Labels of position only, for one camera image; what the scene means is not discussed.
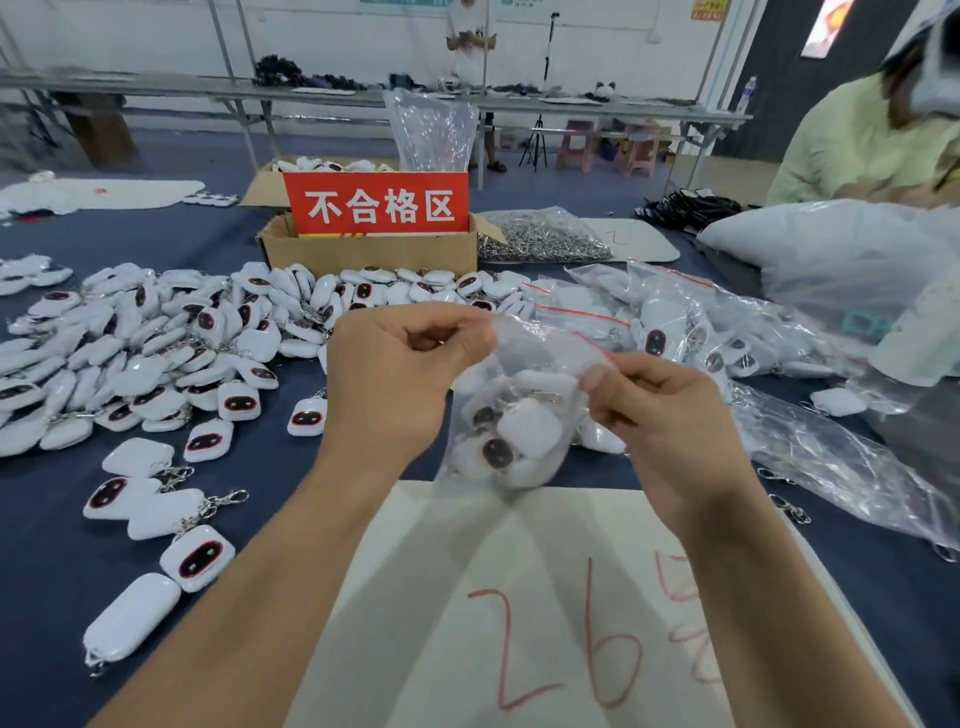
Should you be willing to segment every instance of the plastic bottle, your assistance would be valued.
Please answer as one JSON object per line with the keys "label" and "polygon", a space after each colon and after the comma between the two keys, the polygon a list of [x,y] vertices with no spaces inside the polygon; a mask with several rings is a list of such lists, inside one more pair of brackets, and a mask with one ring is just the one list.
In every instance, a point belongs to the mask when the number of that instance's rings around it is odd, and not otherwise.
{"label": "plastic bottle", "polygon": [[909,411],[960,361],[960,270],[934,280],[847,382],[875,412]]}
{"label": "plastic bottle", "polygon": [[754,96],[754,91],[756,91],[756,76],[751,76],[750,81],[743,87],[743,93],[740,94],[740,101],[736,104],[737,113],[747,112],[747,107],[750,105],[750,99]]}

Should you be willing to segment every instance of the right hand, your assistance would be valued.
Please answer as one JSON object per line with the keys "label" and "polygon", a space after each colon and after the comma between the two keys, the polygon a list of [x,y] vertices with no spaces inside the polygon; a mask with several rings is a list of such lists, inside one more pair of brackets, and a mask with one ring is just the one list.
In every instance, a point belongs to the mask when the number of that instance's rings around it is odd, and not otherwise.
{"label": "right hand", "polygon": [[681,541],[716,506],[766,498],[709,376],[642,352],[615,359],[619,371],[594,367],[581,380],[590,416],[627,444],[643,492]]}

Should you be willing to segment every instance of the light green shirt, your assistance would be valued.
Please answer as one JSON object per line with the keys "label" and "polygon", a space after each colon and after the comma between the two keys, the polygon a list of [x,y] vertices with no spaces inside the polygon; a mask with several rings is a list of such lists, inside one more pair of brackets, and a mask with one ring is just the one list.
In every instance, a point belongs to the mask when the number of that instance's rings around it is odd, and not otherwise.
{"label": "light green shirt", "polygon": [[767,205],[829,200],[845,184],[930,182],[955,159],[960,123],[937,116],[893,130],[880,74],[836,87],[804,117]]}

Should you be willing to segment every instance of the person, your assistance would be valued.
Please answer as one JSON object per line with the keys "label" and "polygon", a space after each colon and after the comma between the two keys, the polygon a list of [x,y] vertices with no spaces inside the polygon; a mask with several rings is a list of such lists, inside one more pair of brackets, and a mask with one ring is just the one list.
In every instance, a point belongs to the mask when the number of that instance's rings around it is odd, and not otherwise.
{"label": "person", "polygon": [[928,37],[929,28],[915,34],[878,73],[838,86],[810,110],[767,205],[842,198],[960,205],[960,122],[910,110]]}
{"label": "person", "polygon": [[[418,303],[337,322],[313,469],[88,728],[283,724],[354,551],[436,438],[449,385],[495,346],[491,320]],[[907,728],[757,481],[716,385],[644,353],[616,363],[584,375],[590,414],[627,443],[684,546],[738,728]]]}
{"label": "person", "polygon": [[[484,47],[496,49],[496,0],[490,1],[490,22],[487,0],[451,0],[446,7],[446,48],[453,51],[453,72],[465,86],[483,86]],[[487,148],[487,169],[506,172],[507,165],[496,158],[493,112],[484,122],[484,146]]]}

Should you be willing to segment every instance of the dark door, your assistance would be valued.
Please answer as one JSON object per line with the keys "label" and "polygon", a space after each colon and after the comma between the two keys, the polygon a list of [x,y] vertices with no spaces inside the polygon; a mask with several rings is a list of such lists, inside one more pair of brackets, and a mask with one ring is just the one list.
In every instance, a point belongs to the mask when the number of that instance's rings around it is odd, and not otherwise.
{"label": "dark door", "polygon": [[756,76],[749,107],[755,118],[718,142],[715,155],[783,161],[810,109],[840,84],[876,72],[917,0],[853,0],[827,56],[802,58],[822,6],[822,0],[769,0],[731,103],[735,109]]}

